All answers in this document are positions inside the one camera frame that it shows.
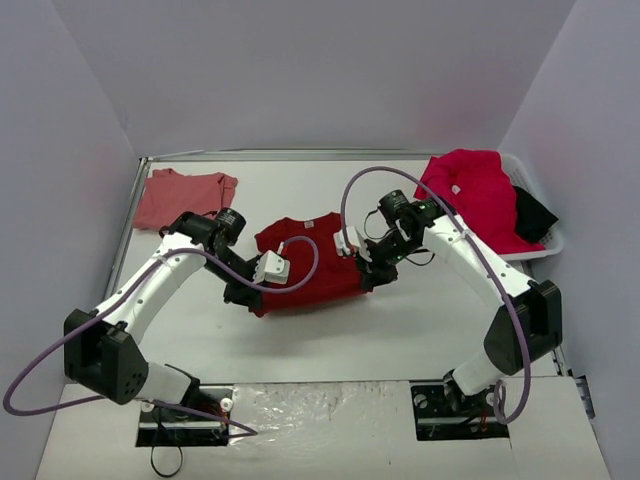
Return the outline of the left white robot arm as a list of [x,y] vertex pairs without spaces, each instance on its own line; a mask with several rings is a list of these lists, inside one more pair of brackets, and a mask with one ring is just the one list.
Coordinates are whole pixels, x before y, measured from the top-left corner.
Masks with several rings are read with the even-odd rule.
[[224,282],[224,302],[260,306],[261,293],[251,286],[258,260],[245,260],[232,249],[245,225],[231,208],[214,216],[181,214],[135,277],[91,312],[74,310],[65,319],[66,377],[119,405],[160,401],[179,418],[195,415],[199,380],[147,361],[139,345],[164,305],[201,269]]

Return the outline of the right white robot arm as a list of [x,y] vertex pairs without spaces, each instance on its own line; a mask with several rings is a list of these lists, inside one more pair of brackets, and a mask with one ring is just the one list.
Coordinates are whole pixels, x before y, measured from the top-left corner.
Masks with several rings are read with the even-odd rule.
[[378,210],[387,225],[381,238],[366,239],[349,226],[335,236],[337,250],[354,255],[366,289],[395,281],[398,264],[426,249],[457,273],[493,316],[479,352],[445,379],[443,398],[450,410],[469,411],[481,391],[507,376],[529,375],[534,361],[561,344],[559,288],[512,269],[444,201],[409,201],[394,190]]

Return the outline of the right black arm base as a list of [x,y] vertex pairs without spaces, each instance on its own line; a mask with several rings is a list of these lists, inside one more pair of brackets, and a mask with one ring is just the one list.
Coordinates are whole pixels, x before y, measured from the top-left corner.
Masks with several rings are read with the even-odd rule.
[[508,427],[493,413],[489,390],[466,395],[451,373],[443,379],[411,381],[416,439],[420,442],[508,439]]

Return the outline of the dark red t-shirt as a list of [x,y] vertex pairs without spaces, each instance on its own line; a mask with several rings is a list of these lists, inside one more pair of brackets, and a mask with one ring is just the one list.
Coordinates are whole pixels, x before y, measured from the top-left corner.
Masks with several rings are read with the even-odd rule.
[[293,308],[310,307],[331,301],[360,296],[360,272],[355,260],[338,255],[333,235],[341,227],[340,215],[330,212],[311,220],[284,217],[255,235],[257,250],[264,253],[276,250],[292,237],[306,236],[318,249],[319,262],[314,275],[300,289],[287,294],[263,293],[261,305],[249,311],[257,317]]

